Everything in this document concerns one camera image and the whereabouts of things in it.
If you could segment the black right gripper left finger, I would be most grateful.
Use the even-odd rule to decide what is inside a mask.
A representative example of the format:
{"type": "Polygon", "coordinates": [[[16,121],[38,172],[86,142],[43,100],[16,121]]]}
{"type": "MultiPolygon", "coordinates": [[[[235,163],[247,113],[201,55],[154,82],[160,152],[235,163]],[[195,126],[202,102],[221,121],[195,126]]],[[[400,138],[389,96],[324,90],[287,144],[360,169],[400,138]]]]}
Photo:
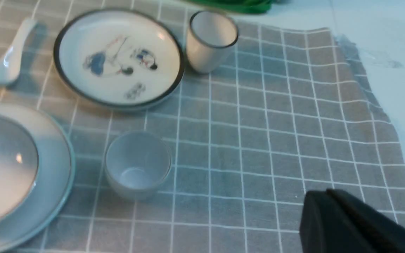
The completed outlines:
{"type": "Polygon", "coordinates": [[[326,192],[306,193],[299,235],[304,253],[366,252],[366,240],[326,192]]]}

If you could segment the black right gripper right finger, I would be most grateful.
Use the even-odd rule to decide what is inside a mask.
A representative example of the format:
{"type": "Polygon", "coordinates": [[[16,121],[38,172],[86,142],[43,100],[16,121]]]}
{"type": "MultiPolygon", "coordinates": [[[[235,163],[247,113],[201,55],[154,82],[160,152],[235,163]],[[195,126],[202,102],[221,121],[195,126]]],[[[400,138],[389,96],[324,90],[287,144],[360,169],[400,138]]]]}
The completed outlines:
{"type": "Polygon", "coordinates": [[[339,203],[362,236],[378,253],[405,253],[405,227],[342,189],[326,193],[339,203]]]}

